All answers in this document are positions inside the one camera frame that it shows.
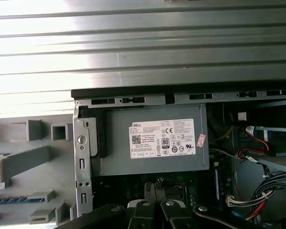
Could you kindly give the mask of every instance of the ce mark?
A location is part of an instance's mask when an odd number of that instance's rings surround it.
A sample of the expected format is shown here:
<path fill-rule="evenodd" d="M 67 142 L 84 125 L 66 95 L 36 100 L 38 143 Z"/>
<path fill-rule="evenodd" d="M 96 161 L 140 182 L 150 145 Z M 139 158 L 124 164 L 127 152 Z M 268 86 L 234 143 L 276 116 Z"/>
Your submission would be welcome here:
<path fill-rule="evenodd" d="M 165 132 L 168 134 L 168 133 L 173 133 L 173 129 L 172 128 L 166 128 L 165 129 Z"/>

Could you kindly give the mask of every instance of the white connector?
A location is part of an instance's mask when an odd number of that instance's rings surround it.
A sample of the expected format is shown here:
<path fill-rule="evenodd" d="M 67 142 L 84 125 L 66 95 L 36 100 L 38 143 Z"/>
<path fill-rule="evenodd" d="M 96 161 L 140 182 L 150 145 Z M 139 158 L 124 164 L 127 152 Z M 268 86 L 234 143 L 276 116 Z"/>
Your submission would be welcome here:
<path fill-rule="evenodd" d="M 231 200 L 234 200 L 234 199 L 235 197 L 231 194 L 227 194 L 225 196 L 225 203 L 227 204 L 228 207 L 234 207 L 234 204 L 230 202 Z"/>

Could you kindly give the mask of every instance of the white cable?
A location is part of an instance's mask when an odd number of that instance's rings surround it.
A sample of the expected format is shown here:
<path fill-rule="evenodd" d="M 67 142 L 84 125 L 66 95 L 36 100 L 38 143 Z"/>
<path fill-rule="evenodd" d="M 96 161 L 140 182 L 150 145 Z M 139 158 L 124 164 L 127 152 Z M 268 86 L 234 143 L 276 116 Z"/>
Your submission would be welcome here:
<path fill-rule="evenodd" d="M 229 199 L 229 202 L 230 203 L 233 203 L 233 204 L 247 204 L 247 203 L 251 203 L 252 201 L 259 201 L 259 200 L 263 200 L 263 199 L 268 199 L 272 192 L 274 191 L 268 191 L 267 193 L 264 193 L 262 194 L 263 196 L 260 197 L 260 198 L 257 198 L 257 199 L 254 199 L 254 200 L 250 200 L 250 201 L 237 201 L 237 200 L 234 200 L 232 197 L 227 197 Z"/>
<path fill-rule="evenodd" d="M 240 159 L 239 157 L 236 157 L 236 156 L 234 156 L 234 155 L 231 155 L 231 154 L 229 154 L 228 152 L 226 152 L 226 151 L 224 151 L 224 150 L 222 150 L 222 149 L 210 148 L 210 150 L 214 150 L 214 151 L 217 151 L 217 152 L 219 152 L 219 153 L 223 153 L 223 154 L 226 154 L 226 155 L 228 155 L 228 156 L 231 156 L 231 157 L 233 157 L 233 158 L 236 158 L 236 159 L 238 159 L 238 160 L 242 160 L 242 161 L 243 161 L 243 159 Z"/>

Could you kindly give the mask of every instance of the cable tie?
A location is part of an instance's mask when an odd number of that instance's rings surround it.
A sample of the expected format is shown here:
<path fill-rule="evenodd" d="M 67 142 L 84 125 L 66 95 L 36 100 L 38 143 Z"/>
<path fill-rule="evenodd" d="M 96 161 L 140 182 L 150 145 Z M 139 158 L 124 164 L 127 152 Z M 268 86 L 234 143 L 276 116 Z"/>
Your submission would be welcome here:
<path fill-rule="evenodd" d="M 262 192 L 262 196 L 263 196 L 265 199 L 269 199 L 265 192 Z"/>

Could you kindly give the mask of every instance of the red sticker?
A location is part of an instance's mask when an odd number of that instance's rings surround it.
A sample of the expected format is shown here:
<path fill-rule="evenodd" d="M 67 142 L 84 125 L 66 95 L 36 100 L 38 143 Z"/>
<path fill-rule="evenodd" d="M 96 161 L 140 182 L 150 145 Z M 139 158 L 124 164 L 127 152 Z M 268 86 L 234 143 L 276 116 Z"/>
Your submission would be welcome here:
<path fill-rule="evenodd" d="M 205 137 L 206 136 L 203 135 L 203 134 L 199 135 L 198 142 L 197 142 L 197 145 L 196 145 L 197 147 L 202 148 L 204 146 Z"/>

